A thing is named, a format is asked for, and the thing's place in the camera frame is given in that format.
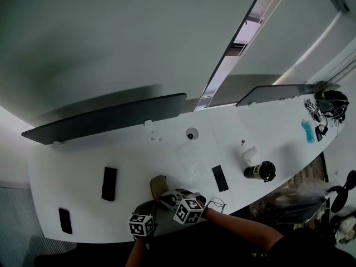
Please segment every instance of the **wall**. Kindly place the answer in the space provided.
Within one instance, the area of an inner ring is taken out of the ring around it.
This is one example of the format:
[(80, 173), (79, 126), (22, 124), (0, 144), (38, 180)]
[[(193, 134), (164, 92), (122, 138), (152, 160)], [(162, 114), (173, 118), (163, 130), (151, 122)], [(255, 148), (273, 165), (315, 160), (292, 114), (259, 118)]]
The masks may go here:
[(33, 128), (0, 107), (0, 186), (16, 187), (29, 183), (27, 152), (36, 142), (21, 136)]
[[(349, 171), (356, 170), (356, 75), (342, 83), (339, 90), (346, 94), (350, 101), (345, 128), (325, 149), (324, 156), (330, 181), (337, 180), (343, 185)], [(346, 205), (356, 208), (356, 190), (350, 191)], [(338, 248), (356, 257), (356, 241), (349, 245), (338, 245)]]
[(325, 32), (275, 83), (303, 84), (316, 83), (324, 66), (340, 56), (343, 50), (356, 38), (356, 21), (351, 13), (339, 13)]
[(282, 75), (337, 14), (330, 0), (281, 0), (231, 75)]
[(32, 123), (137, 87), (199, 98), (254, 0), (0, 1), (0, 106)]

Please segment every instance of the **thermos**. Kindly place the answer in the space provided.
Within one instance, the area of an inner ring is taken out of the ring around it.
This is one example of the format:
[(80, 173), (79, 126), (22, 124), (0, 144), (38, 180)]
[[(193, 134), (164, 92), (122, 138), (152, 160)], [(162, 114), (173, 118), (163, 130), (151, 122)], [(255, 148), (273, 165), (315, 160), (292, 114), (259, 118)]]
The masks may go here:
[(276, 176), (276, 167), (270, 161), (263, 161), (262, 164), (247, 167), (244, 171), (246, 178), (261, 179), (265, 182), (272, 181)]

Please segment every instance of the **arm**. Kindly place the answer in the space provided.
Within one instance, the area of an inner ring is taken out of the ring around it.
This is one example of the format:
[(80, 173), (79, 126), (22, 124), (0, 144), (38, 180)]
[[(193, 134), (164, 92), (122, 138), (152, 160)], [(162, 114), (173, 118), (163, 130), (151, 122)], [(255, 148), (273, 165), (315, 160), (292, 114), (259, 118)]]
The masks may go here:
[(221, 226), (236, 236), (268, 251), (283, 236), (275, 229), (259, 222), (224, 215), (208, 209), (203, 216), (206, 220)]
[(137, 238), (132, 249), (130, 257), (126, 263), (126, 267), (145, 266), (146, 243), (143, 238)]

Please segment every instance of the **wrist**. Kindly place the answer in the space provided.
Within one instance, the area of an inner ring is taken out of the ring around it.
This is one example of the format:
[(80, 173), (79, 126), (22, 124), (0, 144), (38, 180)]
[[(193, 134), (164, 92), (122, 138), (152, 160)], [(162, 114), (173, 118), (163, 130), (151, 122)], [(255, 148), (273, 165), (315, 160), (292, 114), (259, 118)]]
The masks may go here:
[(146, 245), (147, 243), (149, 243), (150, 239), (144, 236), (137, 236), (136, 237), (136, 243), (138, 245)]
[(202, 215), (201, 215), (201, 217), (203, 218), (203, 219), (208, 219), (209, 218), (209, 215), (212, 213), (212, 209), (211, 208), (209, 208), (209, 207), (205, 207), (204, 208), (204, 212), (202, 213)]

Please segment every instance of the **small electronic device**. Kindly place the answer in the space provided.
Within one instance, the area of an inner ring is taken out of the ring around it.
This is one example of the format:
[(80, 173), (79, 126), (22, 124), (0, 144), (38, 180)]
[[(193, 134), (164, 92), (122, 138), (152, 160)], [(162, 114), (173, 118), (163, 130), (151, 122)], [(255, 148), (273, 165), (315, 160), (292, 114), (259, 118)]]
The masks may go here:
[(60, 221), (61, 221), (61, 227), (62, 231), (68, 234), (72, 234), (72, 225), (71, 225), (71, 218), (69, 215), (69, 211), (63, 208), (58, 209), (60, 213)]
[(219, 165), (217, 167), (214, 167), (212, 169), (212, 173), (214, 174), (217, 187), (219, 188), (219, 192), (224, 192), (228, 190), (228, 183), (226, 182), (225, 175), (222, 171), (221, 166)]
[(323, 139), (322, 132), (318, 127), (315, 128), (315, 134), (317, 135), (317, 140), (321, 141)]
[(101, 198), (110, 202), (115, 200), (117, 169), (105, 167)]

